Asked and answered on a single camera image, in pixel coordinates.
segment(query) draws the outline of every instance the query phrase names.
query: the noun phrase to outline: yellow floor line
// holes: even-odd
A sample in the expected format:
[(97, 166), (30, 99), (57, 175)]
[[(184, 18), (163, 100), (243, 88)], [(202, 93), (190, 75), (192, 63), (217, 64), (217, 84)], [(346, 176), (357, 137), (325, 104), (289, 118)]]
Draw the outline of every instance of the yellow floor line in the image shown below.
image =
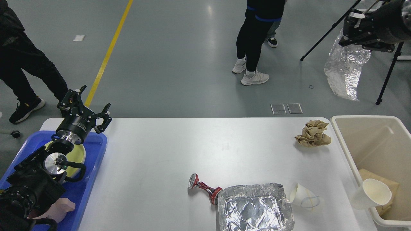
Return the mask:
[(88, 93), (87, 99), (85, 101), (85, 104), (87, 107), (90, 106), (91, 101), (93, 100), (94, 94), (96, 93), (97, 87), (99, 86), (100, 80), (103, 76), (104, 70), (106, 68), (107, 63), (109, 62), (111, 53), (113, 52), (115, 43), (117, 42), (117, 38), (120, 34), (121, 28), (123, 28), (124, 21), (127, 18), (127, 14), (130, 10), (131, 4), (133, 4), (133, 0), (129, 0), (126, 10), (123, 13), (123, 16), (121, 17), (120, 23), (118, 24), (117, 30), (115, 31), (114, 37), (111, 40), (109, 49), (107, 50), (106, 56), (104, 57), (103, 63), (100, 67), (99, 73), (97, 73), (96, 79), (94, 80), (93, 86), (91, 87), (90, 93)]

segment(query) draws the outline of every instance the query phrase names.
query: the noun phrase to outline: white table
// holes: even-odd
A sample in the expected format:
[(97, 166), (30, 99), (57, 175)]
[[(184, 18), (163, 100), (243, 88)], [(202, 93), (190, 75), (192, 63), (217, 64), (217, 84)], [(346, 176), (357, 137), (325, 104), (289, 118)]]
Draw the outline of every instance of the white table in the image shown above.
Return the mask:
[[(296, 143), (309, 120), (325, 118), (114, 118), (107, 150), (80, 231), (219, 230), (216, 207), (192, 173), (210, 187), (300, 183), (324, 198), (321, 213), (295, 208), (295, 231), (376, 231), (349, 195), (357, 188), (332, 126), (327, 146)], [(55, 130), (61, 118), (44, 122)]]

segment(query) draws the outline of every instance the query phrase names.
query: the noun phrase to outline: person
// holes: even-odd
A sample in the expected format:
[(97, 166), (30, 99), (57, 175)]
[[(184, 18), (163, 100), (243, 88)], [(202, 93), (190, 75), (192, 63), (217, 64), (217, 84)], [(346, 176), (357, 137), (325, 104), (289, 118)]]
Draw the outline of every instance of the person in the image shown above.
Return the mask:
[(256, 70), (261, 54), (261, 45), (274, 22), (281, 21), (286, 0), (247, 0), (245, 20), (237, 36), (237, 62), (233, 72), (246, 70), (241, 83), (245, 86), (262, 84), (269, 75)]
[(6, 0), (0, 0), (0, 79), (18, 99), (11, 123), (25, 120), (31, 112), (42, 108), (45, 101), (31, 88), (22, 69), (40, 78), (61, 101), (67, 84), (55, 65), (37, 49), (24, 32), (24, 27)]

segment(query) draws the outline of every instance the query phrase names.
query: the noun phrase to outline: crumpled brown paper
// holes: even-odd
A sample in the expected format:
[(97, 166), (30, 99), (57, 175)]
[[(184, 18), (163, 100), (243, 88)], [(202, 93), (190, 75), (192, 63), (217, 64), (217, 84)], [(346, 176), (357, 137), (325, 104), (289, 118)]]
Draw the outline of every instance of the crumpled brown paper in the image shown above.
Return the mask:
[(302, 134), (295, 136), (295, 139), (305, 147), (327, 145), (331, 143), (331, 138), (323, 134), (327, 125), (328, 123), (321, 120), (310, 120), (302, 129)]

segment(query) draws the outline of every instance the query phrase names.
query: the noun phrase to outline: robotic arm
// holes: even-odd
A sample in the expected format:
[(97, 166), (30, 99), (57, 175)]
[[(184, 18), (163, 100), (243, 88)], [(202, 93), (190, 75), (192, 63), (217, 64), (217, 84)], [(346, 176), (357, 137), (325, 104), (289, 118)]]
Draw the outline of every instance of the robotic arm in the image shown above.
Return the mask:
[[(66, 155), (73, 150), (74, 144), (84, 142), (92, 128), (101, 133), (111, 122), (110, 104), (97, 114), (83, 105), (80, 95), (85, 88), (84, 85), (79, 91), (69, 90), (57, 105), (67, 111), (67, 116), (51, 137), (50, 146), (34, 151), (16, 165), (15, 172), (7, 178), (11, 187), (0, 193), (0, 231), (30, 231), (36, 224), (49, 224), (50, 231), (56, 229), (57, 224), (52, 219), (28, 217), (31, 213), (46, 212), (66, 191), (62, 186), (64, 181), (76, 182), (83, 178), (86, 166), (70, 162)], [(99, 118), (103, 118), (103, 122), (96, 125)], [(77, 178), (67, 176), (68, 166), (80, 169)]]
[(411, 0), (377, 0), (384, 5), (374, 12), (352, 9), (344, 21), (341, 46), (393, 52), (395, 44), (411, 39)]

